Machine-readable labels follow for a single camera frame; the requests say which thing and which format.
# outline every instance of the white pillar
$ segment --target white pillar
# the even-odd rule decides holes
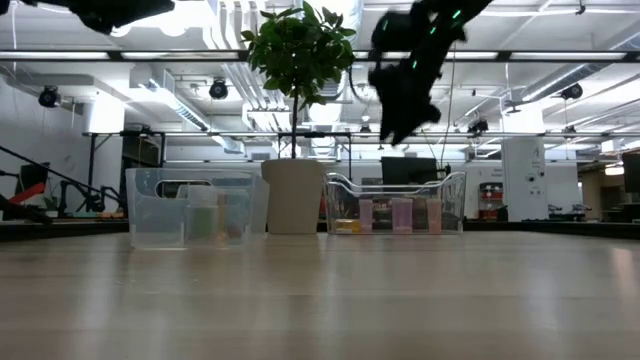
[[[505,132],[544,132],[542,111],[526,106],[504,117]],[[542,137],[502,141],[502,167],[509,221],[549,218],[545,147]]]
[[[120,132],[124,129],[124,104],[110,95],[99,95],[84,105],[85,131],[91,133]],[[106,137],[98,137],[96,145]],[[92,186],[99,189],[108,186],[120,191],[122,168],[122,138],[111,137],[96,151],[93,164]],[[117,203],[107,198],[105,211],[115,211]]]

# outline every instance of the potted plant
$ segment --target potted plant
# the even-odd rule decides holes
[[[296,158],[298,112],[322,106],[320,90],[329,80],[340,82],[355,56],[349,37],[355,30],[342,27],[343,16],[326,8],[315,10],[307,2],[279,14],[261,11],[267,20],[258,33],[243,31],[248,42],[247,61],[264,73],[265,90],[280,90],[293,98],[291,158]],[[269,231],[315,233],[322,195],[324,167],[313,160],[272,160],[262,164],[270,184]]]

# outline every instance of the computer monitor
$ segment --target computer monitor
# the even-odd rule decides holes
[[[384,185],[424,184],[438,180],[438,161],[430,158],[382,158]]]

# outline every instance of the pink bottle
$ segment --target pink bottle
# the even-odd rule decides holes
[[[442,201],[439,198],[427,199],[427,216],[429,217],[429,234],[442,234]]]
[[[413,199],[392,199],[391,216],[394,234],[411,234],[413,232]]]
[[[371,234],[373,229],[373,200],[360,199],[360,232],[363,234]]]

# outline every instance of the tree trunk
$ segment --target tree trunk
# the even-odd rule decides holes
[[[298,91],[293,95],[293,113],[291,119],[291,158],[296,158],[296,130],[298,129]]]

